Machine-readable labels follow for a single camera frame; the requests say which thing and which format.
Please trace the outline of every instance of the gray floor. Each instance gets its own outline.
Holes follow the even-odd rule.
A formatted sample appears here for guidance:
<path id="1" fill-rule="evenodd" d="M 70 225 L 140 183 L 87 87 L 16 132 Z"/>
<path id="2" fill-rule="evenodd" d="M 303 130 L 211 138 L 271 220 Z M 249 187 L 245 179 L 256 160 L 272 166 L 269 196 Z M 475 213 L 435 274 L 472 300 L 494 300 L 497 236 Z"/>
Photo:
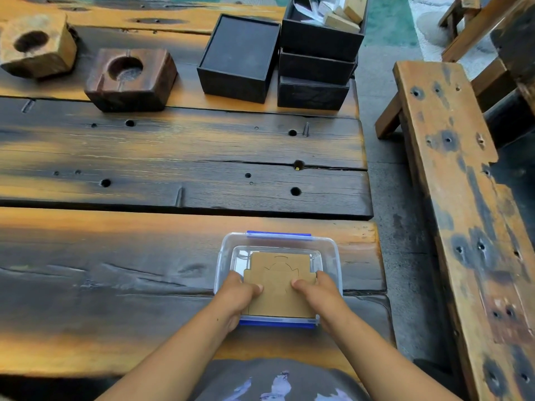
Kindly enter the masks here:
<path id="1" fill-rule="evenodd" d="M 356 71 L 370 175 L 374 221 L 379 228 L 388 296 L 399 350 L 409 359 L 449 365 L 431 275 L 432 247 L 418 220 L 402 135 L 380 141 L 374 124 L 396 93 L 397 60 L 419 60 L 419 47 L 363 46 Z"/>

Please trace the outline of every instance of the forearm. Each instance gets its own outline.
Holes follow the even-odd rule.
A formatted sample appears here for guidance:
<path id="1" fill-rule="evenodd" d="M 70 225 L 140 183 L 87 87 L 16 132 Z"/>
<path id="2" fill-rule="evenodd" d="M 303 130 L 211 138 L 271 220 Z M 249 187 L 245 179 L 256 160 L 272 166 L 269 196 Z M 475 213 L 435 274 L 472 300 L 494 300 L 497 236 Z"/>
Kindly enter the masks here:
<path id="1" fill-rule="evenodd" d="M 331 333 L 374 401 L 458 401 L 351 310 L 329 321 Z"/>
<path id="2" fill-rule="evenodd" d="M 226 335 L 226 318 L 211 303 L 98 401 L 183 401 Z"/>

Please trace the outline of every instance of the person's right hand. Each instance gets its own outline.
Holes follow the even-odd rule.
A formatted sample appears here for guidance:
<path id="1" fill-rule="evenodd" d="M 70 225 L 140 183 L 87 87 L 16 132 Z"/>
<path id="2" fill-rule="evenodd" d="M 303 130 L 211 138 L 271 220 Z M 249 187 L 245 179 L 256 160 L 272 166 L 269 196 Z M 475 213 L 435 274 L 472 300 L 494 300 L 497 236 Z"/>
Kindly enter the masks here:
<path id="1" fill-rule="evenodd" d="M 304 295 L 312 309 L 319 314 L 322 326 L 329 333 L 332 333 L 333 321 L 342 317 L 346 311 L 352 313 L 336 284 L 325 272 L 316 272 L 316 284 L 293 279 L 291 286 Z"/>

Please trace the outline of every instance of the black box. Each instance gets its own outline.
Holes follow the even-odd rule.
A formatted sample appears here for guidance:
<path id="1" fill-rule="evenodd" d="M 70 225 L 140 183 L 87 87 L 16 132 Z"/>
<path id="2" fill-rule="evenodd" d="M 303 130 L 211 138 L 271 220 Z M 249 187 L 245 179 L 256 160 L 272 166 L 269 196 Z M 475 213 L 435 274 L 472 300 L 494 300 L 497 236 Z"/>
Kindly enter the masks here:
<path id="1" fill-rule="evenodd" d="M 197 73 L 206 94 L 264 103 L 279 52 L 280 25 L 221 14 Z"/>
<path id="2" fill-rule="evenodd" d="M 356 65 L 356 60 L 345 62 L 344 60 L 317 58 L 291 53 L 282 48 L 279 55 L 279 76 L 345 85 Z"/>
<path id="3" fill-rule="evenodd" d="M 277 105 L 286 108 L 332 109 L 338 111 L 349 91 L 345 85 L 279 76 Z"/>
<path id="4" fill-rule="evenodd" d="M 298 12 L 294 7 L 294 0 L 290 0 L 280 31 L 280 46 L 304 55 L 352 62 L 366 32 L 368 5 L 369 0 L 366 3 L 360 33 L 349 33 L 328 26 L 301 22 L 301 19 L 308 18 Z"/>

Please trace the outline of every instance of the clear plastic container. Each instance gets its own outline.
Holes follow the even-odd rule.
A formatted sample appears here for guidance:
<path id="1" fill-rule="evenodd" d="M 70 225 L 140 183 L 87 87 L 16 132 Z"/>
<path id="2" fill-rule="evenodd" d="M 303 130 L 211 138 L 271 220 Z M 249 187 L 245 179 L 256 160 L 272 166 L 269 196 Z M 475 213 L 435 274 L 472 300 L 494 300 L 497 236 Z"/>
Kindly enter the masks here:
<path id="1" fill-rule="evenodd" d="M 230 270 L 244 275 L 251 267 L 254 252 L 296 253 L 310 256 L 310 271 L 322 270 L 336 283 L 342 294 L 342 272 L 336 242 L 330 238 L 310 234 L 285 234 L 277 232 L 232 232 L 225 236 L 217 260 L 214 294 L 217 293 Z M 264 317 L 242 315 L 240 324 L 260 326 L 292 326 L 313 328 L 319 316 L 312 318 Z"/>

